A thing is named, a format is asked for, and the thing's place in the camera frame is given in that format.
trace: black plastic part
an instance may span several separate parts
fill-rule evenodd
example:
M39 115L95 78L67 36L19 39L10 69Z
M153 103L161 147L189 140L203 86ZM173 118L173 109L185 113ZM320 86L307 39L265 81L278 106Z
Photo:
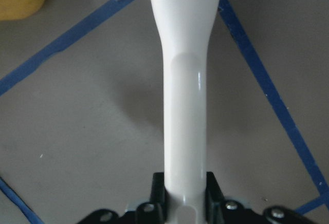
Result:
M221 203L225 201L213 172L207 172L206 219L209 224L223 224Z
M92 212L78 224L110 224L118 219L118 214L114 211L101 209Z
M165 174L154 173L152 179L152 189L150 202L160 204L164 221L167 219L167 192L165 188Z
M271 212L273 209L281 210L284 213L283 218L275 218ZM273 206L264 210L263 215L272 224L316 224L315 222L307 219L306 217L297 214L296 212L287 209L283 206Z
M164 224L161 205L157 202L146 202L136 210L136 224Z
M164 183L164 174L154 173L150 201L139 205L136 211L128 211L118 218L114 211L97 210L78 224L164 224L168 208ZM315 224L282 206L268 208L258 215L235 200L225 199L212 172L207 173L205 198L208 224ZM282 216L274 217L273 209L279 210Z

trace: bolt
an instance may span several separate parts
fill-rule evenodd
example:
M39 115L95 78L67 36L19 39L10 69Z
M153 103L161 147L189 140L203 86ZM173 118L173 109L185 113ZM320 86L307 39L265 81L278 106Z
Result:
M152 212L154 210L154 205L151 203L145 204L143 207L144 212Z
M112 216L113 214L111 212L107 212L106 214L103 214L99 220L100 222L107 222L112 219Z
M272 209L271 210L271 215L275 218L283 218L284 217L284 212L280 209Z
M225 207L226 207L228 210L236 210L236 209L237 209L237 203L234 202L234 201L228 201L228 202L225 204Z

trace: white plastic part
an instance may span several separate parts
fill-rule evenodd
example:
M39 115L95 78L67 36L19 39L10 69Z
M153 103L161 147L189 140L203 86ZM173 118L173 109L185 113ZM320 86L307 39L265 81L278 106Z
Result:
M219 0L151 0L163 51L168 223L182 206L205 223L206 58Z

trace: black mount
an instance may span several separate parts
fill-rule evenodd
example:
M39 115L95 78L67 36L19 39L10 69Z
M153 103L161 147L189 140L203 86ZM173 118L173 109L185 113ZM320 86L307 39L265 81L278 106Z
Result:
M208 224L315 224L283 206L273 206L258 215L251 209L225 199L212 172L207 173L206 218ZM78 224L164 224L167 217L167 193L163 173L154 173L150 201L123 216L111 210L92 212Z

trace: hole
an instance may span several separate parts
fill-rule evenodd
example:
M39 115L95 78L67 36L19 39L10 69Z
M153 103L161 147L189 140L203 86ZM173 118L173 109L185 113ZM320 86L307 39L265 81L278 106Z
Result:
M111 212L107 212L106 214L103 214L99 220L101 222L106 222L112 219L113 214Z
M284 218L284 212L280 209L272 209L271 215L275 218Z
M228 210L236 210L236 209L237 209L237 203L234 202L234 201L228 201L228 202L225 204L225 207L226 207Z
M178 224L196 224L195 209L191 206L182 206L177 210Z
M152 212L154 210L154 205L151 203L145 204L143 207L144 212Z

